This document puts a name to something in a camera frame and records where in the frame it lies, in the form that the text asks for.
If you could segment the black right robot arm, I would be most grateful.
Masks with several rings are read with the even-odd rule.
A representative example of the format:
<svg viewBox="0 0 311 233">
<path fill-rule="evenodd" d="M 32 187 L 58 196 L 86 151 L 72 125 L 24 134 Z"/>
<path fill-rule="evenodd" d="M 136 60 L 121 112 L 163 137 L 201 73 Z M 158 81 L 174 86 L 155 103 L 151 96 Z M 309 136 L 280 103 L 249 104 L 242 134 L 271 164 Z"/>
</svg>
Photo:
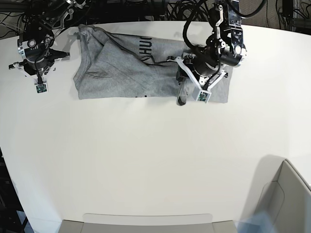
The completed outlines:
<svg viewBox="0 0 311 233">
<path fill-rule="evenodd" d="M 26 11 L 25 29 L 17 40 L 22 58 L 9 69 L 18 68 L 26 75 L 43 77 L 55 60 L 67 58 L 70 53 L 54 50 L 55 39 L 65 29 L 65 22 L 87 5 L 86 0 L 35 0 Z"/>
</svg>

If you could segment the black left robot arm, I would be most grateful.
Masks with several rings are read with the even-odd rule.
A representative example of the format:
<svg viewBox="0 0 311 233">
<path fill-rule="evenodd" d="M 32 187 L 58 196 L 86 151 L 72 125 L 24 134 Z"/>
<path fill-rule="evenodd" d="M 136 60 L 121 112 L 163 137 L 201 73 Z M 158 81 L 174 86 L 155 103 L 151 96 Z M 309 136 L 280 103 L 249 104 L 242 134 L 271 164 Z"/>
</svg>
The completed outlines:
<svg viewBox="0 0 311 233">
<path fill-rule="evenodd" d="M 205 46 L 195 45 L 188 38 L 191 22 L 202 16 L 212 27 L 212 34 Z M 182 60 L 190 74 L 180 68 L 176 79 L 181 83 L 194 78 L 206 90 L 227 76 L 225 67 L 239 66 L 246 53 L 241 27 L 243 16 L 237 0 L 216 0 L 211 7 L 207 6 L 205 0 L 198 1 L 182 33 L 185 44 L 190 48 L 190 53 L 184 54 Z"/>
</svg>

